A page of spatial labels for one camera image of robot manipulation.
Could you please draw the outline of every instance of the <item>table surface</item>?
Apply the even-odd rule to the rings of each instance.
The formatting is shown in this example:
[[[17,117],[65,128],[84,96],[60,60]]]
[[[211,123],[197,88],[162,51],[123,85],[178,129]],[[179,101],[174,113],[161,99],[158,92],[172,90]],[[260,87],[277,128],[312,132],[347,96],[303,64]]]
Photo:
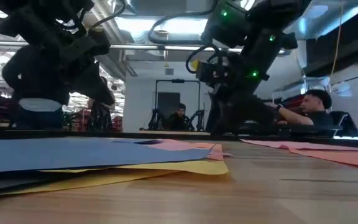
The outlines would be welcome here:
[[[178,172],[0,198],[0,223],[358,224],[358,167],[222,142],[230,174]]]

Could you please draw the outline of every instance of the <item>black office chair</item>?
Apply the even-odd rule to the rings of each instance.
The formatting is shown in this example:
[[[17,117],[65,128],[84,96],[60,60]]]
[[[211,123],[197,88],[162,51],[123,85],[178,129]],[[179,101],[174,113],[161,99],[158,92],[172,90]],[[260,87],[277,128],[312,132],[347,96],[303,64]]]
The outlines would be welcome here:
[[[332,111],[330,113],[333,117],[334,125],[343,127],[342,131],[334,131],[334,136],[350,136],[354,137],[357,135],[357,127],[354,124],[352,116],[348,112],[344,111]]]

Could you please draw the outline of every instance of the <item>man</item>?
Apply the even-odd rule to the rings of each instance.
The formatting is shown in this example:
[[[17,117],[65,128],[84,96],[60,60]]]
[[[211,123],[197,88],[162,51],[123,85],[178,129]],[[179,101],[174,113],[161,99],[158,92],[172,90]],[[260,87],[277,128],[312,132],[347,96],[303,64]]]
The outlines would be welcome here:
[[[186,116],[186,105],[179,104],[179,109],[168,118],[165,128],[171,131],[189,131],[193,128],[190,119]]]
[[[22,47],[2,70],[2,77],[14,89],[19,102],[17,129],[62,129],[62,105],[69,90],[60,79],[59,69],[37,47]]]
[[[306,92],[300,109],[304,114],[292,112],[281,105],[265,103],[267,106],[275,108],[284,118],[278,124],[304,124],[327,126],[333,125],[333,118],[327,114],[326,110],[331,107],[332,99],[324,90],[309,90]]]

